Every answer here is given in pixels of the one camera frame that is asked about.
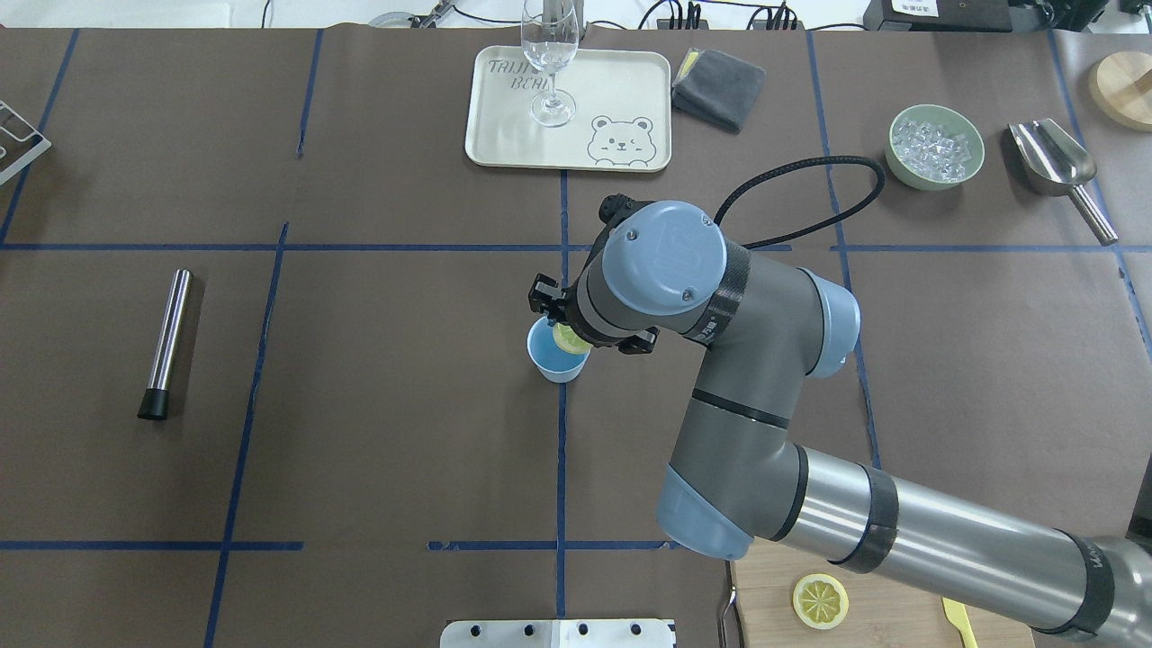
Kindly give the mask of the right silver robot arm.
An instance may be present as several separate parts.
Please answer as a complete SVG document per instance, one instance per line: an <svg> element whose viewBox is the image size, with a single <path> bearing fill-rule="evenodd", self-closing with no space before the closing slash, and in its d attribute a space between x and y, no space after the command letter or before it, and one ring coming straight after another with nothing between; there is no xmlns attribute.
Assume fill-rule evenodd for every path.
<svg viewBox="0 0 1152 648"><path fill-rule="evenodd" d="M1149 354L1090 253L865 253L844 280L749 250L679 201L602 206L529 304L600 349L682 338L659 523L755 540L986 608L1037 635L1149 647Z"/></svg>

